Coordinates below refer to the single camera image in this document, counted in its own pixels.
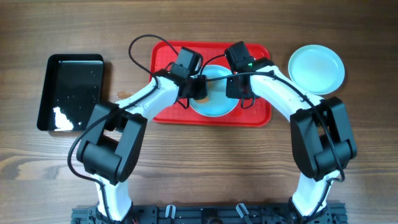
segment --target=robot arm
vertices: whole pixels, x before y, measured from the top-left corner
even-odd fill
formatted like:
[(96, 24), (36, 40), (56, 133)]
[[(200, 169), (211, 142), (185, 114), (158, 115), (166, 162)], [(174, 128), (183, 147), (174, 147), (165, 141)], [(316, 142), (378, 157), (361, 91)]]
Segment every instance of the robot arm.
[[(228, 80), (227, 96), (245, 98), (262, 97), (271, 103), (290, 122), (294, 160), (302, 172), (297, 190), (290, 205), (295, 222), (306, 223), (308, 216), (317, 214), (326, 206), (330, 189), (328, 180), (340, 173), (335, 164), (329, 142), (325, 135), (319, 135), (319, 120), (314, 110), (326, 120), (337, 157), (343, 169), (356, 156), (356, 145), (344, 104), (336, 97), (324, 100), (308, 93), (286, 78), (273, 62), (266, 58), (255, 60), (250, 56), (243, 42), (232, 45), (225, 51), (228, 63), (234, 72), (263, 73), (265, 75), (236, 76)], [(307, 97), (312, 108), (287, 82)], [(315, 211), (317, 204), (322, 203)]]
[[(182, 48), (182, 51), (170, 72), (160, 70), (154, 74), (155, 77), (145, 88), (133, 96), (117, 103), (100, 103), (93, 110), (89, 125), (141, 98), (154, 89), (155, 78), (158, 81), (157, 89), (150, 96), (90, 130), (81, 140), (76, 153), (85, 170), (104, 184), (106, 201), (113, 220), (122, 223), (127, 220), (127, 223), (130, 223), (132, 219), (128, 215), (132, 209), (132, 202), (126, 180), (137, 164), (147, 122), (179, 98), (199, 100), (207, 95), (206, 76), (191, 77), (201, 56), (189, 49)], [(294, 222), (307, 222), (307, 217), (323, 199), (324, 190), (329, 184), (327, 180), (339, 174), (328, 141), (318, 133), (318, 121), (313, 110), (325, 117), (338, 160), (345, 168), (348, 161), (356, 156), (356, 145), (344, 104), (337, 98), (324, 100), (320, 96), (303, 91), (286, 78), (270, 60), (254, 60), (243, 42), (232, 45), (226, 50), (225, 55), (233, 72), (273, 74), (272, 77), (237, 75), (228, 79), (226, 95), (233, 98), (262, 97), (290, 121), (293, 157), (301, 171), (297, 190), (291, 199), (291, 209), (296, 214), (292, 219)], [(296, 91), (278, 79), (301, 91), (315, 107), (312, 108)], [(235, 90), (240, 89), (245, 93), (236, 93)], [(122, 136), (119, 142), (105, 136), (105, 129), (120, 130)], [(98, 184), (97, 190), (100, 201), (98, 210), (102, 217), (106, 212)], [(323, 199), (322, 205), (315, 212), (322, 211), (325, 206)]]

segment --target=black metal base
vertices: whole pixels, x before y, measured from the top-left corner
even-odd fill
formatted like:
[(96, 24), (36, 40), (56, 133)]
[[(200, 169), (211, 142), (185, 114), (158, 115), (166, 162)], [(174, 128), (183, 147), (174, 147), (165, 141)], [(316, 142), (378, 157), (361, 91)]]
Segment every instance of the black metal base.
[[(248, 205), (249, 221), (253, 224), (287, 224), (294, 223), (289, 213), (288, 203), (274, 203), (267, 205)], [(207, 224), (210, 219), (218, 218), (224, 224), (246, 224), (235, 206), (207, 206), (207, 207), (176, 207), (174, 216), (170, 209), (166, 218), (166, 207), (156, 205), (135, 205), (125, 220), (116, 223), (137, 224)], [(105, 224), (106, 217), (98, 212), (96, 206), (83, 209), (72, 209), (71, 224)], [(328, 203), (325, 212), (309, 224), (347, 224), (345, 204)]]

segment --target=wood grain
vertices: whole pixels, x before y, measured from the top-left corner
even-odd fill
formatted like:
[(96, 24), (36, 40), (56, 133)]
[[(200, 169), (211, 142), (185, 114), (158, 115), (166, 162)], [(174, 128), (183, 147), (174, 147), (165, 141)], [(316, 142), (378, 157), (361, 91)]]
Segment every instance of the wood grain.
[[(69, 223), (72, 208), (97, 202), (94, 185), (67, 168), (76, 134), (35, 127), (47, 59), (101, 54), (104, 95), (116, 101), (147, 82), (127, 56), (146, 33), (259, 43), (285, 74), (299, 47), (333, 49), (347, 71), (334, 95), (346, 104), (358, 156), (329, 199), (347, 204), (350, 223), (397, 223), (397, 11), (397, 1), (0, 1), (0, 223)], [(156, 42), (134, 47), (143, 65)], [(275, 110), (263, 128), (150, 123), (130, 195), (136, 205), (286, 202), (299, 178), (289, 130)]]

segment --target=white plate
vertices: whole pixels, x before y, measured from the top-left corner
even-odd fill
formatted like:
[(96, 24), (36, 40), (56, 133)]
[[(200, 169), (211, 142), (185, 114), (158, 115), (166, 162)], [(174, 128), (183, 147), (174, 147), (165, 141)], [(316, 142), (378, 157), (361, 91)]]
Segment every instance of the white plate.
[(345, 70), (339, 56), (327, 47), (307, 45), (289, 60), (290, 79), (316, 95), (331, 93), (343, 83)]

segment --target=black bracket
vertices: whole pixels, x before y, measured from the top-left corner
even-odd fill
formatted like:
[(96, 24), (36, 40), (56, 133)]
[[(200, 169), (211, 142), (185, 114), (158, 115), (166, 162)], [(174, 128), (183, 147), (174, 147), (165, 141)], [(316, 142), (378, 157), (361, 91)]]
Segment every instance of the black bracket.
[[(356, 156), (357, 147), (343, 102), (332, 97), (317, 105), (323, 115), (341, 166), (345, 169)], [(318, 133), (318, 118), (312, 109), (298, 110), (290, 116), (293, 158), (300, 171), (308, 178), (322, 180), (336, 170), (335, 159), (325, 134)]]
[(205, 75), (193, 77), (198, 73), (203, 56), (193, 50), (182, 47), (177, 60), (172, 64), (170, 71), (161, 69), (155, 72), (155, 76), (172, 80), (178, 87), (178, 99), (193, 98), (201, 100), (207, 96), (207, 82)]
[[(114, 103), (98, 103), (94, 107), (88, 126), (118, 109), (119, 105)], [(137, 164), (146, 126), (147, 119), (141, 114), (123, 111), (101, 122), (83, 137), (76, 153), (77, 160), (83, 163), (86, 172), (98, 174), (113, 185), (124, 182)], [(120, 131), (120, 140), (105, 136), (105, 129)]]
[[(274, 63), (267, 58), (255, 60), (254, 57), (250, 56), (249, 50), (242, 41), (226, 49), (225, 55), (233, 73), (255, 72), (265, 66), (274, 65)], [(227, 78), (226, 96), (228, 98), (242, 99), (241, 107), (243, 109), (253, 106), (256, 98), (259, 98), (251, 89), (250, 75)], [(249, 99), (252, 100), (251, 104), (244, 107), (244, 101)]]

